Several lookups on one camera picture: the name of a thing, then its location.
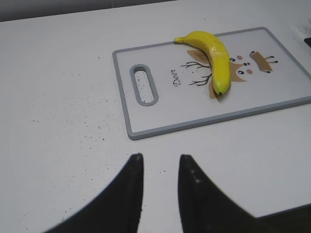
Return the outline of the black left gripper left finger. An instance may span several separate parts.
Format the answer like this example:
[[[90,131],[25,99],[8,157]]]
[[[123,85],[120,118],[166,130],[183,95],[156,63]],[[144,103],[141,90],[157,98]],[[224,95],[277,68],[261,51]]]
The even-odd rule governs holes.
[[[129,157],[112,182],[90,203],[48,233],[136,233],[144,187],[141,153]]]

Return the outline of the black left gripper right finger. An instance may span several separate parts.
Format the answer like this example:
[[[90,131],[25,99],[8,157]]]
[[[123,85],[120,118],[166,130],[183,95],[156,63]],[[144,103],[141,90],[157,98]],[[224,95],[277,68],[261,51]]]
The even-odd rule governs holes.
[[[178,205],[185,233],[309,233],[311,206],[254,217],[230,199],[199,167],[182,154]]]

